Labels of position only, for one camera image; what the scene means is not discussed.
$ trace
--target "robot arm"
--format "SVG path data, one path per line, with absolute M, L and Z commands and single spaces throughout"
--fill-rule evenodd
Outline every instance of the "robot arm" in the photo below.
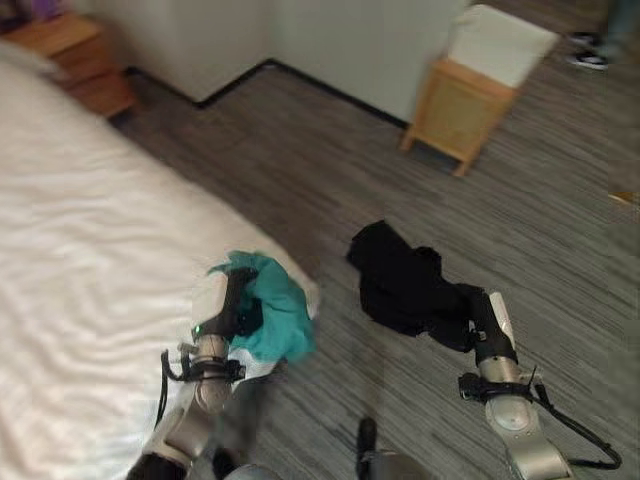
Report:
M 516 478 L 575 478 L 560 451 L 545 437 L 538 413 L 525 396 L 530 390 L 532 376 L 525 376 L 518 365 L 511 322 L 502 295 L 482 294 L 473 302 L 476 365 L 480 379 L 466 376 L 465 384 L 465 377 L 461 378 L 463 398 L 465 395 L 473 398 L 477 396 L 476 392 L 484 391 L 481 400 L 486 401 L 487 421 L 504 442 Z
M 239 331 L 238 307 L 245 285 L 256 276 L 249 269 L 216 274 L 219 283 L 218 311 L 210 320 L 194 328 L 195 345 L 181 345 L 182 376 L 168 369 L 170 378 L 185 381 L 178 402 L 156 429 L 130 470 L 128 480 L 182 480 L 193 461 L 202 453 L 214 422 L 227 398 L 231 384 L 243 378 L 237 364 L 227 361 L 229 342 Z

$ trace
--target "white bed sheet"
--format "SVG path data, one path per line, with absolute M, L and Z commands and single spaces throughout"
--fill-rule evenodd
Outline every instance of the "white bed sheet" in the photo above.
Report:
M 152 427 L 159 354 L 188 338 L 191 289 L 232 249 L 275 257 L 317 305 L 229 206 L 0 64 L 2 478 L 124 478 Z

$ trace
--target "white pillow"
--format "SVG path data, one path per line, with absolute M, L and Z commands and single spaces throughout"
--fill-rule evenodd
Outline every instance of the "white pillow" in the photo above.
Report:
M 3 61 L 55 80 L 63 80 L 66 77 L 64 70 L 55 62 L 20 45 L 0 39 L 0 63 Z

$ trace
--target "floor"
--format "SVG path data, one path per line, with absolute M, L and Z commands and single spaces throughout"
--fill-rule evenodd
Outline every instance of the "floor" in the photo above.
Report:
M 492 3 L 559 32 L 595 24 L 603 7 Z M 286 480 L 354 478 L 354 436 L 369 413 L 383 447 L 436 478 L 507 478 L 482 407 L 458 396 L 472 356 L 360 310 L 344 255 L 361 227 L 386 218 L 440 251 L 450 280 L 504 294 L 521 363 L 538 365 L 558 408 L 623 456 L 619 471 L 580 478 L 638 478 L 639 219 L 607 191 L 640 190 L 640 66 L 582 71 L 563 62 L 568 51 L 559 45 L 535 72 L 464 179 L 427 147 L 398 153 L 398 128 L 277 69 L 205 110 L 134 78 L 145 107 L 121 131 L 262 227 L 323 289 L 318 352 L 269 386 L 255 461 Z M 567 455 L 598 456 L 542 419 Z

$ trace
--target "black baseboard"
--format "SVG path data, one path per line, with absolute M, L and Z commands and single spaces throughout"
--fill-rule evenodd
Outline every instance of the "black baseboard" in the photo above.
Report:
M 344 100 L 345 102 L 349 102 L 352 105 L 355 105 L 356 107 L 361 108 L 362 110 L 370 113 L 371 115 L 374 115 L 380 118 L 381 120 L 384 120 L 385 122 L 389 122 L 392 125 L 395 125 L 396 127 L 407 128 L 407 126 L 409 125 L 404 120 L 401 120 L 398 117 L 391 115 L 390 113 L 380 110 L 379 108 L 376 108 L 373 105 L 368 104 L 367 102 L 364 102 L 352 95 L 349 95 L 348 93 L 345 93 L 342 90 L 332 87 L 328 83 L 325 83 L 322 80 L 318 80 L 317 78 L 309 74 L 306 74 L 303 71 L 298 70 L 297 68 L 291 67 L 286 63 L 282 63 L 278 60 L 271 59 L 267 62 L 267 64 L 272 65 L 276 68 L 279 68 L 280 70 L 287 72 L 297 78 L 300 78 L 301 80 L 304 80 L 305 82 L 313 85 L 314 87 L 319 88 L 320 90 L 323 90 L 327 93 L 330 93 L 331 95 L 338 97 L 341 100 Z
M 269 58 L 263 62 L 260 62 L 259 64 L 255 65 L 254 67 L 250 68 L 249 70 L 247 70 L 245 73 L 243 73 L 242 75 L 240 75 L 238 78 L 236 78 L 235 80 L 233 80 L 231 83 L 225 85 L 224 87 L 222 87 L 220 90 L 218 90 L 217 92 L 213 93 L 211 96 L 207 97 L 206 99 L 200 101 L 200 102 L 194 102 L 192 99 L 190 99 L 189 97 L 187 97 L 185 94 L 177 91 L 174 87 L 172 87 L 171 85 L 166 84 L 165 82 L 158 80 L 154 77 L 152 77 L 151 75 L 149 75 L 148 73 L 146 73 L 144 70 L 141 70 L 137 67 L 128 67 L 125 70 L 125 73 L 127 75 L 144 75 L 145 78 L 148 78 L 149 80 L 151 80 L 152 82 L 160 85 L 162 88 L 171 91 L 172 93 L 174 93 L 175 95 L 178 95 L 181 98 L 184 98 L 185 100 L 187 100 L 188 102 L 190 102 L 191 104 L 193 104 L 196 108 L 207 108 L 210 105 L 213 105 L 215 102 L 217 102 L 218 100 L 220 100 L 222 97 L 224 97 L 225 95 L 227 95 L 228 93 L 232 92 L 233 90 L 235 90 L 236 88 L 238 88 L 239 86 L 241 86 L 242 84 L 244 84 L 247 80 L 251 79 L 251 77 L 253 77 L 256 73 L 258 73 L 259 71 L 261 71 L 263 68 L 265 67 L 275 67 L 278 68 L 279 70 L 282 70 L 283 72 L 287 72 L 290 75 L 293 75 L 301 80 L 304 80 L 305 82 L 309 83 L 310 85 L 313 85 L 316 88 L 319 88 L 321 90 L 323 90 L 324 92 L 327 92 L 331 95 L 334 95 L 338 98 L 340 98 L 341 100 L 344 100 L 345 102 L 349 102 L 352 105 L 355 105 L 358 108 L 361 108 L 362 110 L 370 113 L 371 115 L 374 115 L 378 118 L 380 118 L 381 120 L 384 120 L 385 122 L 391 123 L 392 125 L 395 125 L 396 127 L 399 128 L 407 128 L 407 126 L 409 125 L 407 122 L 405 122 L 404 120 L 399 119 L 398 117 L 391 115 L 383 110 L 380 110 L 379 108 L 374 107 L 373 105 L 369 105 L 367 102 L 364 102 L 358 98 L 355 98 L 352 95 L 349 95 L 345 92 L 343 92 L 342 90 L 339 90 L 335 87 L 332 87 L 331 85 L 318 80 L 315 77 L 312 77 L 311 75 L 308 75 L 304 72 L 302 72 L 301 70 L 298 70 L 297 68 L 291 67 L 289 65 L 287 65 L 286 63 L 282 63 L 276 59 L 273 58 Z

